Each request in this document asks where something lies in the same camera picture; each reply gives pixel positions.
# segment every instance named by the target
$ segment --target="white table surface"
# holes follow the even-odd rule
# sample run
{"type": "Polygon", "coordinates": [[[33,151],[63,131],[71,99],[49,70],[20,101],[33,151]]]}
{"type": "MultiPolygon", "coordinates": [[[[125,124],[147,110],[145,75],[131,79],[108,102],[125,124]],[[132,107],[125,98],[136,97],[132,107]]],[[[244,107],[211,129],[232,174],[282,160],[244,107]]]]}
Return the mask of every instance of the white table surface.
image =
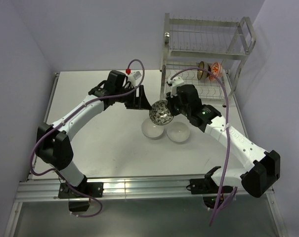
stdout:
{"type": "MultiPolygon", "coordinates": [[[[107,79],[109,71],[61,72],[52,100],[47,123],[50,124],[71,111],[91,88],[107,79]]],[[[161,72],[146,70],[144,87],[150,104],[159,100],[161,72]]],[[[212,104],[225,116],[221,102],[212,104]]],[[[115,104],[93,118],[72,140],[73,161],[87,177],[131,177],[155,175],[205,174],[214,166],[223,166],[226,148],[211,136],[192,126],[178,115],[190,128],[191,135],[185,144],[173,143],[166,132],[159,140],[150,140],[141,132],[142,122],[148,111],[127,110],[115,104]]],[[[244,133],[234,100],[230,102],[229,122],[244,133]]],[[[240,168],[241,163],[230,155],[228,168],[240,168]]],[[[40,158],[35,170],[50,168],[40,158]]],[[[32,179],[56,179],[50,172],[32,179]]]]}

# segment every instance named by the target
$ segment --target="metal frame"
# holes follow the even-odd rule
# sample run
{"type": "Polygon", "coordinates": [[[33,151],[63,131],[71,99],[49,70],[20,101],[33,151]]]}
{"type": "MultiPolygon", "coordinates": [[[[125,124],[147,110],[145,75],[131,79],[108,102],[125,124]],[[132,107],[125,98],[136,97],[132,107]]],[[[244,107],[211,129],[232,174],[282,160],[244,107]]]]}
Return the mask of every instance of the metal frame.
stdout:
{"type": "Polygon", "coordinates": [[[162,59],[161,59],[161,71],[163,76],[166,75],[166,66],[168,58],[215,58],[223,59],[222,66],[224,67],[227,60],[240,60],[234,78],[234,83],[231,92],[228,95],[229,100],[232,98],[236,91],[237,83],[241,70],[247,61],[250,53],[252,52],[256,43],[256,35],[253,29],[252,23],[249,17],[243,17],[241,21],[221,21],[221,20],[198,20],[198,19],[170,19],[169,13],[165,14],[164,22],[164,37],[163,37],[163,48],[162,48],[162,59]],[[243,26],[246,24],[248,33],[244,34],[243,26]],[[172,26],[177,25],[177,29],[173,30],[172,26]],[[180,26],[189,26],[189,30],[180,29],[180,26]],[[201,27],[206,27],[206,30],[202,32],[201,27]],[[234,36],[230,37],[231,28],[236,28],[234,36]],[[175,33],[177,39],[172,41],[172,34],[175,33]],[[206,35],[207,46],[204,48],[203,36],[206,35]],[[226,35],[229,35],[230,44],[227,46],[226,35]],[[250,42],[247,44],[246,38],[250,36],[250,42]],[[237,40],[240,40],[241,45],[236,46],[237,40]]]}
{"type": "MultiPolygon", "coordinates": [[[[48,117],[52,98],[57,86],[59,74],[56,75],[52,93],[49,100],[45,120],[48,117]]],[[[241,113],[237,104],[235,95],[233,96],[238,113],[242,122],[242,126],[247,136],[247,131],[241,117],[241,113]]],[[[171,176],[148,176],[148,177],[119,177],[119,178],[92,178],[88,182],[103,182],[104,191],[103,199],[141,199],[141,198],[181,198],[181,197],[196,197],[187,191],[186,186],[189,180],[193,178],[203,178],[204,174],[192,175],[171,175],[171,176]]],[[[18,223],[19,214],[23,202],[39,202],[39,201],[69,201],[69,199],[58,199],[60,182],[58,180],[28,180],[19,184],[15,202],[11,211],[11,215],[5,230],[5,237],[14,236],[15,228],[18,223]]],[[[247,195],[245,190],[239,189],[237,195],[247,195]]],[[[270,204],[272,216],[281,237],[287,237],[287,230],[281,216],[281,212],[275,201],[274,190],[267,190],[266,195],[270,204]]],[[[87,198],[74,198],[71,200],[87,200],[87,198]]]]}
{"type": "MultiPolygon", "coordinates": [[[[166,65],[163,65],[164,70],[162,73],[162,87],[160,99],[164,99],[166,93],[169,92],[169,90],[171,89],[168,86],[166,87],[165,83],[169,76],[179,72],[182,69],[189,67],[197,67],[198,65],[199,63],[167,61],[166,65]]],[[[187,71],[184,74],[180,74],[179,76],[182,77],[185,84],[195,85],[199,93],[199,97],[203,101],[221,101],[222,99],[224,99],[224,92],[216,80],[198,80],[197,71],[187,71]]]]}

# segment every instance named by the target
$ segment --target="black joint housing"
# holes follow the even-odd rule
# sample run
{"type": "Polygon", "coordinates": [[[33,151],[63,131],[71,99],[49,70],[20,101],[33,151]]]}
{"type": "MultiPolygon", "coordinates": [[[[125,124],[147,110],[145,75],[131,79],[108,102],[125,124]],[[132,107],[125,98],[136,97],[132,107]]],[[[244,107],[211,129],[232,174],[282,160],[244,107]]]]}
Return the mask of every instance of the black joint housing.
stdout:
{"type": "Polygon", "coordinates": [[[171,93],[167,93],[167,101],[171,115],[185,115],[193,126],[203,132],[212,119],[221,117],[221,113],[213,106],[202,104],[197,89],[191,84],[177,87],[177,96],[171,97],[171,93]]]}
{"type": "Polygon", "coordinates": [[[272,150],[265,152],[261,161],[254,161],[255,166],[241,175],[244,189],[254,197],[261,197],[280,178],[280,155],[272,150]]]}
{"type": "Polygon", "coordinates": [[[86,189],[87,189],[87,177],[84,175],[83,180],[79,183],[78,186],[74,187],[75,190],[79,191],[80,193],[86,193],[86,189]]]}
{"type": "MultiPolygon", "coordinates": [[[[216,194],[218,192],[218,185],[213,181],[211,176],[215,171],[220,169],[220,166],[216,166],[211,169],[205,176],[204,179],[190,179],[190,191],[191,194],[216,194]]],[[[223,193],[230,193],[233,191],[231,186],[223,186],[223,193]]]]}
{"type": "Polygon", "coordinates": [[[90,201],[69,201],[68,208],[71,212],[87,211],[90,207],[90,201]]]}
{"type": "MultiPolygon", "coordinates": [[[[126,78],[127,76],[124,73],[111,71],[107,80],[102,81],[98,86],[90,90],[88,94],[96,97],[125,94],[133,90],[133,87],[126,87],[126,85],[124,85],[126,78]]],[[[137,90],[138,92],[134,91],[126,96],[111,99],[101,98],[100,100],[104,103],[104,110],[116,102],[124,103],[127,109],[151,110],[151,105],[145,95],[144,86],[141,85],[137,90]]]]}
{"type": "MultiPolygon", "coordinates": [[[[43,122],[37,129],[36,141],[39,141],[52,129],[52,126],[43,122]]],[[[45,163],[53,165],[57,170],[66,168],[74,156],[68,135],[58,130],[46,137],[43,142],[40,143],[35,154],[45,163]]]]}

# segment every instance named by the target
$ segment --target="purple wall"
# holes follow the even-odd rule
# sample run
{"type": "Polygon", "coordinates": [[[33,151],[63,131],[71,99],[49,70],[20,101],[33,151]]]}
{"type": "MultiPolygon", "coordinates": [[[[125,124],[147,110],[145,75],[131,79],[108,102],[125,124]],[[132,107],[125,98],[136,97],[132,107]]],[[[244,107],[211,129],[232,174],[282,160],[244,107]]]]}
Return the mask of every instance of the purple wall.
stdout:
{"type": "Polygon", "coordinates": [[[60,71],[125,69],[133,58],[159,69],[165,12],[255,20],[264,0],[11,0],[60,71]]]}
{"type": "Polygon", "coordinates": [[[299,0],[266,0],[254,28],[237,99],[250,138],[281,155],[274,188],[290,236],[299,237],[299,0]]]}
{"type": "Polygon", "coordinates": [[[11,212],[53,73],[9,0],[0,0],[0,236],[11,212]]]}

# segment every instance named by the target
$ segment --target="metal dish rack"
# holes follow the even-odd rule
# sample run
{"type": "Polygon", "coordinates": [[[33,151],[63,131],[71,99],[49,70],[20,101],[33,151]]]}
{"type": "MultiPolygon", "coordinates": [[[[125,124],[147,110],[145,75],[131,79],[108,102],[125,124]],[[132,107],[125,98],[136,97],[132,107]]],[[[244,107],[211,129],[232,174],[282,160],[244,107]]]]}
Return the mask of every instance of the metal dish rack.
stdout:
{"type": "MultiPolygon", "coordinates": [[[[254,48],[256,36],[249,17],[241,21],[203,19],[170,19],[165,14],[163,55],[161,60],[161,99],[168,92],[165,81],[174,73],[200,61],[215,59],[225,69],[227,60],[240,61],[229,99],[234,95],[240,72],[254,48]]],[[[198,80],[196,71],[183,73],[185,83],[194,84],[204,100],[224,100],[223,91],[216,81],[198,80]]]]}

